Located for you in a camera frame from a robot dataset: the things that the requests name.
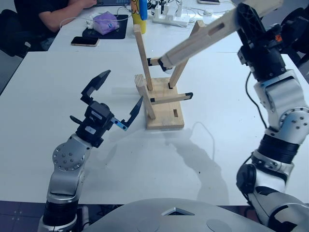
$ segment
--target purple bag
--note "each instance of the purple bag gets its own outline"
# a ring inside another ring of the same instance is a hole
[[[93,29],[101,35],[110,33],[119,28],[117,18],[108,11],[93,18]]]

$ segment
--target yellow bottle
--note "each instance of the yellow bottle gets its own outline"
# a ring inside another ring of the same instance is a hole
[[[147,25],[147,0],[131,0],[131,9],[133,24],[139,24],[141,33],[144,34]]]

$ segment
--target power strip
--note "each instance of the power strip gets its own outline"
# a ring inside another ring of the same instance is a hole
[[[177,13],[177,15],[179,15],[179,16],[169,14],[169,6],[165,5],[163,14],[161,14],[161,5],[158,4],[155,7],[153,22],[186,28],[189,24],[190,16],[181,14],[182,7],[181,7],[181,9],[178,8],[178,11],[180,11],[180,12]]]

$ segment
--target wooden block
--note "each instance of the wooden block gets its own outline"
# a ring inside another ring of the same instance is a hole
[[[180,102],[189,100],[193,97],[193,93],[182,93],[173,96],[165,96],[165,97],[158,97],[158,98],[150,98],[151,105],[158,105],[170,102]]]
[[[282,6],[283,0],[247,0],[245,4],[253,7],[259,17]],[[200,51],[208,48],[224,37],[240,29],[237,17],[237,8],[225,13],[222,17],[210,23],[208,26],[188,39],[175,46],[164,54],[160,60],[165,68],[177,66]]]
[[[137,42],[137,47],[139,48],[139,52],[140,52],[141,64],[143,65],[143,69],[144,69],[144,73],[145,73],[145,77],[146,77],[147,88],[148,88],[148,90],[152,90],[153,85],[152,85],[152,82],[151,82],[151,77],[150,77],[150,72],[149,72],[149,67],[148,67],[148,61],[147,61],[147,57],[146,57],[146,51],[145,51],[143,37],[141,35],[141,29],[140,29],[139,24],[134,24],[133,29],[134,29],[136,42]]]
[[[192,36],[194,33],[198,32],[201,28],[205,27],[205,23],[203,22],[203,20],[197,20],[194,24],[194,27],[191,31],[190,36]],[[189,59],[185,60],[183,63],[181,63],[180,65],[177,65],[173,71],[172,76],[170,77],[170,81],[169,81],[169,86],[171,88],[175,87],[185,66],[187,65]]]
[[[149,91],[150,98],[175,96],[177,88],[169,89],[169,78],[152,78],[154,89]],[[147,116],[147,129],[177,129],[184,127],[180,102],[171,102],[152,106],[155,119]]]
[[[148,66],[155,66],[155,65],[159,65],[158,60],[160,59],[160,57],[155,57],[155,58],[147,58],[148,61]]]
[[[147,111],[146,115],[147,116],[149,115],[148,117],[151,119],[155,119],[155,112],[153,107],[151,106],[148,90],[145,85],[145,80],[142,74],[135,75],[135,85],[139,94],[144,97],[143,102]]]

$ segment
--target laptop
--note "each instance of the laptop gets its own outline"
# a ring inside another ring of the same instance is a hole
[[[131,0],[97,0],[95,6],[124,6],[130,4]]]

